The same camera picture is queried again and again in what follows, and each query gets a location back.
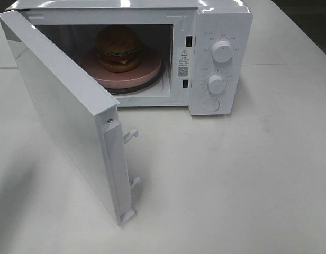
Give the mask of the burger with cheese and lettuce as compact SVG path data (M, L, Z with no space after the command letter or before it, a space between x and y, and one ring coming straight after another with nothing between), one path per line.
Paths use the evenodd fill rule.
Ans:
M141 62L142 43L125 25L105 27L97 34L95 45L100 64L110 72L128 72Z

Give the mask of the white microwave oven body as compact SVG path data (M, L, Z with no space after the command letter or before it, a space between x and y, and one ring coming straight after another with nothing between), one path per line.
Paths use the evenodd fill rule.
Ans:
M242 1L16 1L8 11L22 14L78 66L83 54L95 47L99 30L109 25L133 29L161 54L165 72L144 90L110 93L117 108L187 106L191 115L231 112L253 18ZM220 38L234 46L225 63L215 62L210 52ZM223 93L208 91L212 75L227 79ZM204 109L209 99L220 102L216 112Z

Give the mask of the pink round plate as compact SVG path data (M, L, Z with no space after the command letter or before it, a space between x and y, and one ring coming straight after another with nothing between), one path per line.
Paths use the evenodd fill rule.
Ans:
M127 72L110 72L103 67L97 57L97 50L85 53L79 65L103 87L126 89L143 85L152 80L162 67L160 54L152 47L144 46L139 65Z

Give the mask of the white round door button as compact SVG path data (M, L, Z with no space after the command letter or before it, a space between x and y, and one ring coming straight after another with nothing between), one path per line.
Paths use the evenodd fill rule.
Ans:
M217 99L209 99L204 103L204 109L209 112L216 112L220 108L220 102Z

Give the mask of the white round knob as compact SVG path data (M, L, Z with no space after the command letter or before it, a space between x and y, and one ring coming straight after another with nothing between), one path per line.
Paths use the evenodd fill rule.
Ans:
M207 88L211 94L221 94L225 91L227 79L222 75L212 75L207 80Z
M213 60L217 63L225 63L233 56L234 46L229 39L220 38L210 46Z

